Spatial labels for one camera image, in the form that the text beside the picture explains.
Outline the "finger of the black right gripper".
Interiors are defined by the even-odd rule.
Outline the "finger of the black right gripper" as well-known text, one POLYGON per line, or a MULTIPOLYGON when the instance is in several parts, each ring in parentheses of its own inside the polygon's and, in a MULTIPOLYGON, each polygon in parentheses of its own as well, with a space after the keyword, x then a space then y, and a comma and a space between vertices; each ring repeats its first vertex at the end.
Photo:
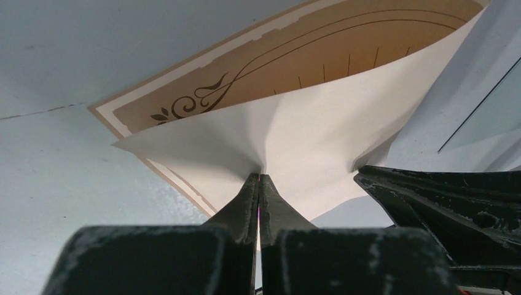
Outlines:
POLYGON ((429 233, 459 269, 520 268, 520 172, 365 166, 354 181, 398 227, 429 233))

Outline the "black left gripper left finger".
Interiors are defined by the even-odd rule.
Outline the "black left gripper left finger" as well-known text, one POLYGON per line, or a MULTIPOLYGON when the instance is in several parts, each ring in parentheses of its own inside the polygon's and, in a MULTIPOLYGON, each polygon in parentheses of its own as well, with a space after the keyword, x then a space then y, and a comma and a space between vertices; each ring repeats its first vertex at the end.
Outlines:
POLYGON ((65 244, 44 294, 254 294, 258 174, 199 226, 89 226, 65 244))

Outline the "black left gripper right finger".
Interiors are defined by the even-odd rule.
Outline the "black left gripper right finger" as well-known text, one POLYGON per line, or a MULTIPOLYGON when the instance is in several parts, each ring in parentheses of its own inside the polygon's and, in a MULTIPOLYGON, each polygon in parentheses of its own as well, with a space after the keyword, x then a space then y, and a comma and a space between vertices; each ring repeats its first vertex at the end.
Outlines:
POLYGON ((458 294, 443 252, 414 228, 317 228, 259 177, 264 294, 458 294))

